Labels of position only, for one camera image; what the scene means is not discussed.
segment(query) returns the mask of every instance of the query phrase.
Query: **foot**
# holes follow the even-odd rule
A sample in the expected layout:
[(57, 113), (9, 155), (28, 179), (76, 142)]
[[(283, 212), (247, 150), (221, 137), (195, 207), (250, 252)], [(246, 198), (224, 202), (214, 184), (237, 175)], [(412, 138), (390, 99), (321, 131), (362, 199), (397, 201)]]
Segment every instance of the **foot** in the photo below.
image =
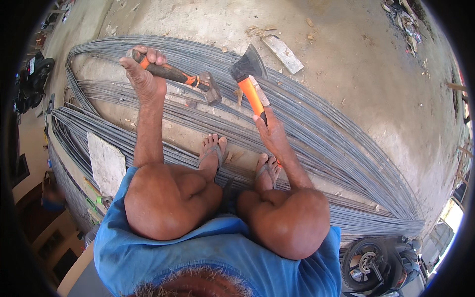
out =
[[(277, 159), (273, 156), (269, 159), (269, 156), (266, 153), (263, 153), (259, 157), (259, 161), (257, 162), (256, 172), (259, 172), (259, 170), (262, 168), (262, 166), (266, 164), (266, 162), (270, 167), (270, 171), (273, 175), (274, 181), (276, 181), (277, 178), (279, 177), (279, 173), (282, 170), (282, 168), (279, 167), (279, 164), (277, 164)], [(262, 172), (262, 174), (257, 178), (256, 184), (254, 185), (254, 190), (261, 195), (267, 190), (272, 190), (273, 179), (269, 175), (269, 171), (264, 170), (264, 172)]]
[[(209, 148), (215, 145), (219, 145), (221, 156), (224, 156), (224, 151), (226, 150), (227, 144), (228, 140), (226, 139), (226, 137), (221, 137), (218, 139), (217, 134), (210, 134), (205, 137), (205, 139), (203, 139), (203, 142), (201, 143), (201, 147), (199, 148), (199, 157), (202, 158), (206, 154), (206, 151), (208, 151)], [(216, 171), (218, 170), (218, 165), (219, 161), (217, 151), (213, 151), (201, 161), (198, 170), (203, 171), (202, 174), (204, 175), (206, 182), (214, 181)]]

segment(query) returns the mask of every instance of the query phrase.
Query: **hammer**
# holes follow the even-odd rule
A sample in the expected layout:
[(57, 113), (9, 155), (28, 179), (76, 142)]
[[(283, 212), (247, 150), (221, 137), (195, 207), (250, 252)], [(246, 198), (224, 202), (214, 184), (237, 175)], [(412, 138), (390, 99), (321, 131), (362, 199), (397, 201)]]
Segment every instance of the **hammer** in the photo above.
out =
[(210, 72), (204, 71), (199, 76), (192, 76), (168, 64), (158, 66), (150, 63), (147, 57), (136, 49), (127, 51), (127, 57), (133, 58), (139, 65), (156, 77), (173, 80), (191, 87), (197, 87), (205, 96), (209, 106), (221, 103), (223, 99), (219, 93), (219, 87)]
[(254, 114), (260, 116), (267, 125), (264, 106), (268, 106), (270, 103), (254, 79), (254, 77), (260, 77), (267, 80), (267, 71), (259, 53), (252, 44), (249, 44), (241, 59), (229, 67), (229, 73), (233, 80), (236, 80), (243, 93), (246, 94)]

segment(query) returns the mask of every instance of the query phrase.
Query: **leg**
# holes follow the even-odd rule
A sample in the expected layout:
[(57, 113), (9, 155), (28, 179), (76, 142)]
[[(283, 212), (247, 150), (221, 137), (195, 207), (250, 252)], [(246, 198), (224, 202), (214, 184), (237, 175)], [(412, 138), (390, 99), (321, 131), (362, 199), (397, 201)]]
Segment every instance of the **leg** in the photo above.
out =
[[(266, 154), (261, 155), (257, 170), (267, 159)], [(274, 165), (275, 158), (269, 161), (277, 178), (279, 168)], [(328, 201), (323, 194), (309, 188), (272, 190), (268, 174), (262, 173), (255, 191), (241, 194), (238, 214), (260, 244), (281, 257), (304, 259), (319, 248), (330, 229)]]
[[(226, 139), (206, 138), (201, 154), (212, 145), (224, 153)], [(146, 238), (180, 238), (208, 220), (218, 209), (222, 189), (213, 183), (218, 167), (215, 153), (207, 156), (198, 171), (178, 165), (152, 163), (142, 166), (125, 196), (131, 229)]]

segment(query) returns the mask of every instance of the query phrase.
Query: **blue shirt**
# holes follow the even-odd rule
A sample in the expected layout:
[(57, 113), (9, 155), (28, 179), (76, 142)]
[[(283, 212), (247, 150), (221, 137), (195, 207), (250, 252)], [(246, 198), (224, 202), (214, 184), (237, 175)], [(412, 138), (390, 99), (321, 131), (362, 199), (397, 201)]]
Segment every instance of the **blue shirt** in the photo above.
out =
[(130, 229), (124, 207), (137, 169), (127, 170), (94, 241), (97, 273), (115, 296), (132, 294), (143, 283), (159, 285), (182, 268), (202, 266), (239, 278), (253, 296), (340, 295), (339, 227), (330, 227), (320, 248), (303, 260), (282, 258), (254, 243), (248, 226), (231, 214), (176, 240), (145, 239)]

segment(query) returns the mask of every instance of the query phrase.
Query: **right hand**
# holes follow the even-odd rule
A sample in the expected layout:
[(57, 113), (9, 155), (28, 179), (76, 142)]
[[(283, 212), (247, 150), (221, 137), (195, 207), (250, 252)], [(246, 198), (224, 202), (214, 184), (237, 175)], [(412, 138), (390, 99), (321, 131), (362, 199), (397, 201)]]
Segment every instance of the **right hand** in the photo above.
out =
[(261, 134), (261, 139), (266, 148), (282, 160), (285, 155), (292, 151), (289, 141), (285, 135), (284, 125), (276, 117), (272, 108), (266, 106), (264, 111), (267, 116), (267, 126), (264, 120), (258, 115), (254, 115), (253, 120)]
[[(145, 54), (150, 63), (155, 63), (159, 66), (167, 63), (167, 58), (154, 48), (138, 45), (130, 50), (133, 49)], [(127, 78), (136, 91), (142, 105), (163, 104), (165, 94), (167, 94), (167, 82), (164, 78), (154, 77), (130, 57), (121, 58), (119, 64), (125, 68)]]

